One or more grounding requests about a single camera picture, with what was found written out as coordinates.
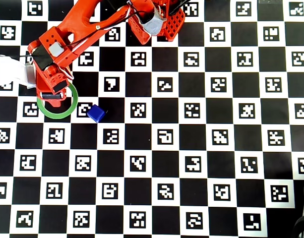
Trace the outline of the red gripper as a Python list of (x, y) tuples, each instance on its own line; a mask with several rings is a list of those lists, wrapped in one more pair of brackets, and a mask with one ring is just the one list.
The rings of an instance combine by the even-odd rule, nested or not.
[(37, 64), (36, 68), (36, 92), (37, 102), (44, 107), (61, 107), (62, 101), (66, 98), (66, 88), (70, 79), (70, 67), (58, 67), (56, 64), (47, 66), (41, 70)]

